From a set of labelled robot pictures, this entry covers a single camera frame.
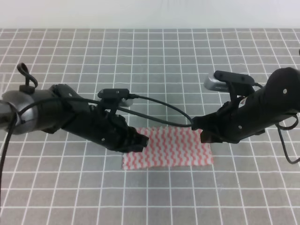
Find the grid mat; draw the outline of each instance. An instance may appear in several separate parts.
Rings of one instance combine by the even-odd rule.
[[[42,89],[67,83],[95,99],[103,88],[128,88],[197,116],[229,100],[203,87],[208,74],[246,73],[264,84],[279,67],[300,68],[299,40],[300,29],[0,29],[0,80],[4,91],[18,89],[22,61]],[[151,102],[130,109],[186,122]],[[160,126],[121,114],[133,127]],[[295,159],[300,129],[283,133]],[[275,127],[211,149],[213,166],[123,171],[121,154],[63,131],[14,136],[1,225],[300,224],[300,166],[287,163]]]

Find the cable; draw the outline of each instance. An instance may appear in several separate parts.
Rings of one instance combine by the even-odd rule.
[[[7,136],[5,138],[3,151],[2,151],[2,155],[1,155],[1,160],[0,160],[0,190],[1,190],[1,181],[2,181],[4,160],[5,160],[6,153],[8,151],[8,144],[9,144],[11,135],[13,134],[16,123],[17,123],[17,114],[15,113],[9,126],[8,126],[8,132],[7,132]]]
[[[179,108],[177,108],[177,107],[175,107],[173,105],[170,105],[170,104],[168,104],[166,102],[162,102],[162,101],[159,101],[159,100],[156,100],[156,99],[153,99],[153,98],[150,98],[150,97],[146,97],[146,96],[140,96],[140,95],[136,95],[136,94],[133,94],[132,96],[134,96],[134,98],[146,99],[146,100],[149,100],[149,101],[152,101],[152,102],[156,102],[156,103],[162,104],[162,105],[164,105],[166,107],[169,107],[169,108],[171,108],[171,109],[179,112],[183,116],[185,116],[190,121],[190,123],[193,124],[193,120],[192,120],[192,118],[189,115],[187,115],[184,111],[182,111],[181,109],[179,109]]]
[[[282,136],[281,130],[280,130],[279,127],[277,127],[277,130],[278,130],[278,134],[279,134],[280,141],[281,141],[281,144],[282,144],[283,152],[285,153],[286,160],[290,164],[296,164],[296,163],[300,162],[300,158],[296,159],[295,161],[291,161],[291,159],[290,159],[290,157],[289,157],[289,155],[287,154],[287,151],[286,151],[285,141],[283,140],[283,136]]]
[[[136,98],[147,98],[147,97],[136,96]],[[189,127],[192,126],[192,119],[185,112],[183,112],[182,110],[180,110],[180,109],[178,109],[178,108],[176,108],[176,107],[174,107],[172,105],[169,105],[167,103],[164,103],[164,102],[161,102],[161,101],[158,101],[158,100],[155,100],[155,99],[151,99],[151,98],[150,98],[150,100],[155,100],[158,103],[163,103],[163,105],[166,105],[168,107],[170,106],[170,108],[178,111],[179,113],[181,113],[182,115],[184,115],[191,122],[191,124],[180,124],[180,123],[174,123],[174,122],[170,122],[170,121],[166,121],[166,120],[161,120],[161,119],[158,119],[158,118],[155,118],[155,117],[152,117],[152,116],[145,115],[145,114],[140,113],[140,112],[132,111],[132,110],[129,110],[129,109],[124,109],[124,108],[119,107],[119,106],[111,106],[111,105],[108,105],[108,104],[105,104],[105,103],[101,103],[100,101],[91,100],[91,99],[87,99],[87,98],[76,98],[76,97],[53,97],[53,98],[43,99],[43,100],[34,102],[34,103],[26,106],[25,108],[23,108],[19,112],[19,116],[21,116],[27,110],[29,110],[30,108],[32,108],[34,106],[37,106],[37,105],[40,105],[40,104],[43,104],[43,103],[46,103],[46,102],[56,101],[56,100],[58,100],[58,101],[87,102],[87,103],[93,103],[93,104],[97,104],[97,105],[101,104],[101,105],[103,105],[107,109],[120,110],[120,111],[125,112],[125,113],[136,115],[136,116],[148,119],[148,120],[152,120],[152,121],[155,121],[155,122],[167,124],[167,125],[170,125],[170,126],[181,127],[181,128],[189,128]]]
[[[261,84],[259,84],[259,83],[254,83],[253,86],[263,88],[263,86]]]

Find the cloth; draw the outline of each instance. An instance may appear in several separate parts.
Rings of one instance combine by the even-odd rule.
[[[149,137],[143,152],[123,155],[123,169],[140,169],[154,166],[210,165],[213,158],[210,144],[201,143],[202,130],[185,127],[137,128]]]

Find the table surface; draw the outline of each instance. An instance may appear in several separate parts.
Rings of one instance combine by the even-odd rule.
[[[300,68],[299,39],[300,29],[0,29],[0,81],[18,89],[24,62],[41,89],[67,83],[96,99],[103,88],[128,88],[198,116],[229,100],[204,88],[208,74],[246,73],[264,84],[279,67]],[[130,109],[186,122],[146,101]],[[160,126],[123,115],[133,127]],[[284,138],[299,156],[300,129]],[[275,127],[211,149],[213,166],[123,171],[121,154],[63,131],[14,136],[1,225],[300,224],[300,166],[287,163]]]

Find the white wall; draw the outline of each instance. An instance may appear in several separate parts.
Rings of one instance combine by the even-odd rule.
[[[300,28],[299,0],[2,0],[2,28]]]

